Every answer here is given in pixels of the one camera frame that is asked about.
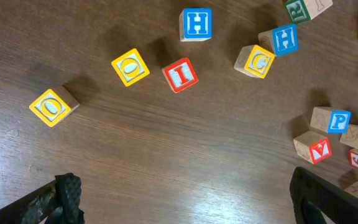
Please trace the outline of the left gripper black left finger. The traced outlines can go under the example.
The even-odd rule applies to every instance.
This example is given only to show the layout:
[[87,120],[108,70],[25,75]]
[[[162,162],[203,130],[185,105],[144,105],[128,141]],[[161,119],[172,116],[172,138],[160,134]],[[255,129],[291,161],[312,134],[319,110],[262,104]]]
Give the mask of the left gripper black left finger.
[[0,223],[84,224],[80,206],[81,179],[72,173],[55,180],[0,209]]

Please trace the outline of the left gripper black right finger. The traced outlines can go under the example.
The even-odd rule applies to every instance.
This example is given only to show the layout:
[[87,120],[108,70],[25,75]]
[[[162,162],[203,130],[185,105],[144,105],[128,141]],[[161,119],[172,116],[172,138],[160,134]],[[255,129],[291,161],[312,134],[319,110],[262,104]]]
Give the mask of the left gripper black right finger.
[[358,223],[358,198],[304,167],[296,167],[290,182],[297,224]]

